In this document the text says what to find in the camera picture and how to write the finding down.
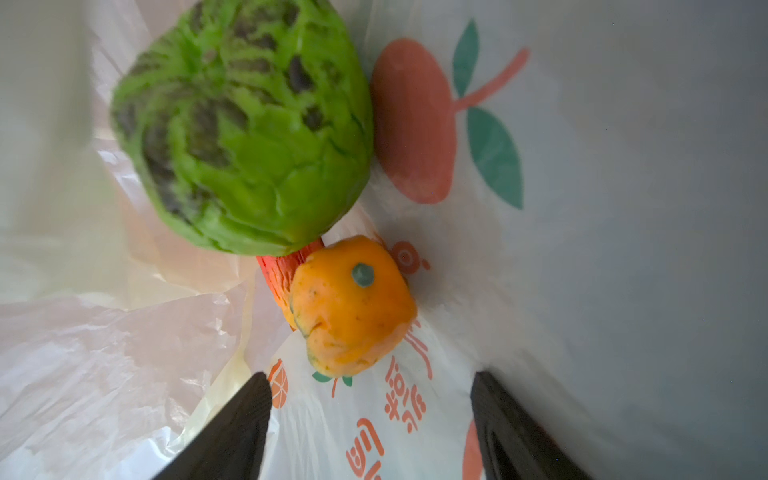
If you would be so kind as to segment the red yellow long mango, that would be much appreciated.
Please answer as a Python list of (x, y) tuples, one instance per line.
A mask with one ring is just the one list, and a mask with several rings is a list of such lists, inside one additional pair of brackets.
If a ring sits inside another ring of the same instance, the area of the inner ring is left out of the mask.
[(272, 292), (273, 298), (281, 309), (283, 316), (292, 331), (296, 330), (296, 324), (290, 307), (291, 285), (296, 270), (314, 252), (325, 247), (321, 238), (310, 243), (304, 248), (282, 257), (258, 256), (257, 261), (267, 286)]

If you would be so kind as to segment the green yellow papaya fruit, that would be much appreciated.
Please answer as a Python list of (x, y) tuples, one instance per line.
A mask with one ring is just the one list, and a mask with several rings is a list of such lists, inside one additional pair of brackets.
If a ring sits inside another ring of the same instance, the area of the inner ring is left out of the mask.
[(291, 284), (290, 311), (319, 374), (352, 377), (405, 337), (416, 302), (394, 259), (362, 235), (312, 253)]

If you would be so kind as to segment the cream plastic bag orange prints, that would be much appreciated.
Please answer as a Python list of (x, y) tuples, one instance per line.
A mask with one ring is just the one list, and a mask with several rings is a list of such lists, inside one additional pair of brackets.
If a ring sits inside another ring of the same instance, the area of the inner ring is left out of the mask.
[(766, 477), (765, 2), (336, 2), (369, 76), (430, 52), (457, 142), (374, 163), (326, 235), (378, 237), (419, 304), (339, 380), (116, 145), (115, 84), (186, 8), (1, 5), (3, 478), (153, 478), (263, 373), (261, 479), (485, 479), (483, 370), (551, 465)]

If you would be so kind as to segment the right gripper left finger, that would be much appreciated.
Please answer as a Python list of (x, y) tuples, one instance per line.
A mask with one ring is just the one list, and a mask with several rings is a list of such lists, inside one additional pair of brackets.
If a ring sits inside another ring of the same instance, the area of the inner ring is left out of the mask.
[(253, 375), (155, 480), (259, 477), (272, 409), (267, 376)]

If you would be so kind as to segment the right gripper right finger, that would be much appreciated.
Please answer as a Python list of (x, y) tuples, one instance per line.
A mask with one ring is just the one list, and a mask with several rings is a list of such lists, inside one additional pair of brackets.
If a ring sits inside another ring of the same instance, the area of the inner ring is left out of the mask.
[(470, 399), (488, 479), (590, 479), (491, 372), (475, 374)]

